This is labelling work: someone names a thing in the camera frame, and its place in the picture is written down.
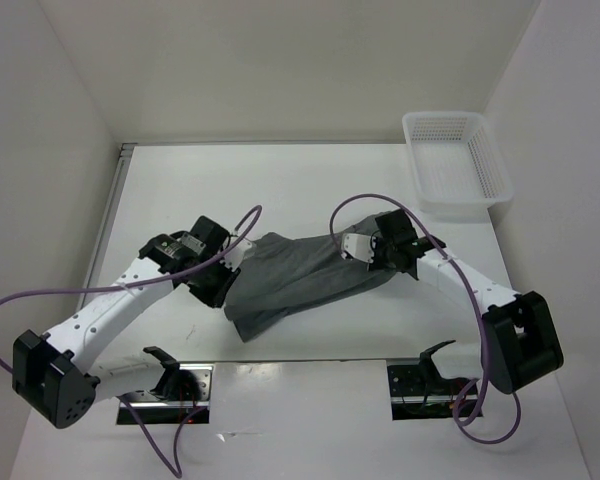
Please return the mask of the grey shorts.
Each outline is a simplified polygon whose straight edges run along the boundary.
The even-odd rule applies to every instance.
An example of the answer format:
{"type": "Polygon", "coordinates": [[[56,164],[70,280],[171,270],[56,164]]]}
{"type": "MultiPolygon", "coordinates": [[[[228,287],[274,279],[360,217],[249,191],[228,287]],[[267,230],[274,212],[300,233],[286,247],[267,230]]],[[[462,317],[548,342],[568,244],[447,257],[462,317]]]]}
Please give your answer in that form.
{"type": "Polygon", "coordinates": [[[328,235],[289,239],[270,232],[242,262],[224,314],[248,343],[288,316],[373,290],[394,276],[343,259],[328,235]]]}

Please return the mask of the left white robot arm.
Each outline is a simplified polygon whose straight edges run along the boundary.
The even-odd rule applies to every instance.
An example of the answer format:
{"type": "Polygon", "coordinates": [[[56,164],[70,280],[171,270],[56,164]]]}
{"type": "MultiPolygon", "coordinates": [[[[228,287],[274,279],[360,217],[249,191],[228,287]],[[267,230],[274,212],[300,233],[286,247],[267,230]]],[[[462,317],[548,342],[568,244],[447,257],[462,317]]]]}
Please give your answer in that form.
{"type": "Polygon", "coordinates": [[[150,306],[185,286],[201,303],[220,308],[252,249],[209,218],[188,231],[152,238],[117,279],[71,318],[42,335],[31,330],[13,344],[12,387],[55,428],[65,429],[100,401],[147,391],[160,400],[198,399],[195,378],[157,346],[106,364],[100,354],[150,306]]]}

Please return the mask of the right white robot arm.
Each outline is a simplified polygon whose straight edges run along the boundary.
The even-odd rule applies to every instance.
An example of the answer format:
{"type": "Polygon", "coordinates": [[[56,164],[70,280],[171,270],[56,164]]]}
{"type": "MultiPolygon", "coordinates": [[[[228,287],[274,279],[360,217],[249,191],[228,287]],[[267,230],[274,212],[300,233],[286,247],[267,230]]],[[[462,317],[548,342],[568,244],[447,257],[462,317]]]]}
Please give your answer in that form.
{"type": "Polygon", "coordinates": [[[512,394],[563,366],[563,351],[543,296],[499,285],[457,259],[438,238],[419,237],[401,210],[380,215],[376,225],[371,270],[406,273],[478,314],[477,343],[447,340],[420,354],[418,378],[426,391],[440,393],[455,379],[486,375],[498,391],[512,394]]]}

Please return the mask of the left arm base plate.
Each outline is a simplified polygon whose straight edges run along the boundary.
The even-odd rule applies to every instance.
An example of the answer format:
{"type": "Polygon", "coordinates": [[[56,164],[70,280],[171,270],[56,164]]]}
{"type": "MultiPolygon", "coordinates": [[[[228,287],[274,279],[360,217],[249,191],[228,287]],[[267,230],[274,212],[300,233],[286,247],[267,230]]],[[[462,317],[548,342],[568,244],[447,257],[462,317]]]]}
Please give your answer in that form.
{"type": "Polygon", "coordinates": [[[146,425],[208,424],[213,364],[183,363],[177,382],[164,393],[136,391],[127,396],[132,409],[146,425]]]}

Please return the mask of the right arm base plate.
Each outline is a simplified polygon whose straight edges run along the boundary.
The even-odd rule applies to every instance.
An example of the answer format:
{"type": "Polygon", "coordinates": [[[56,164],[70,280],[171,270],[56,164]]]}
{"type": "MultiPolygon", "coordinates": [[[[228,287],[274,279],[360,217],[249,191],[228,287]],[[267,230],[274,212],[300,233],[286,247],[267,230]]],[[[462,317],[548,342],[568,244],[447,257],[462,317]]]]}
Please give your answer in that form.
{"type": "Polygon", "coordinates": [[[452,418],[456,397],[469,383],[427,379],[417,359],[388,362],[386,369],[394,421],[452,418]]]}

